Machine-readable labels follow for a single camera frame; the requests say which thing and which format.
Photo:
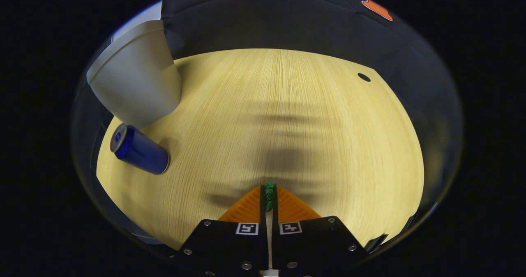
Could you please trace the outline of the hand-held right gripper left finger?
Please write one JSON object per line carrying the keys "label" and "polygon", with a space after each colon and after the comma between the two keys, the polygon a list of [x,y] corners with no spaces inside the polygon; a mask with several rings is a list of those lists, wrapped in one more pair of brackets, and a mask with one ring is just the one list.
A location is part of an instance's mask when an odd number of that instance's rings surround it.
{"label": "hand-held right gripper left finger", "polygon": [[219,219],[203,219],[173,261],[194,277],[259,277],[268,268],[265,191],[252,189]]}

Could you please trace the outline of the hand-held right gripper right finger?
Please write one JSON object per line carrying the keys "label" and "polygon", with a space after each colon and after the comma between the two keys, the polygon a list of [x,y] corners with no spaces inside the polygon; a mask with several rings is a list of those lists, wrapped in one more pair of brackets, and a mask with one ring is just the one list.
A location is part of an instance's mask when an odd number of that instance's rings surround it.
{"label": "hand-held right gripper right finger", "polygon": [[281,277],[342,277],[368,258],[338,217],[321,217],[278,185],[272,201],[272,267]]}

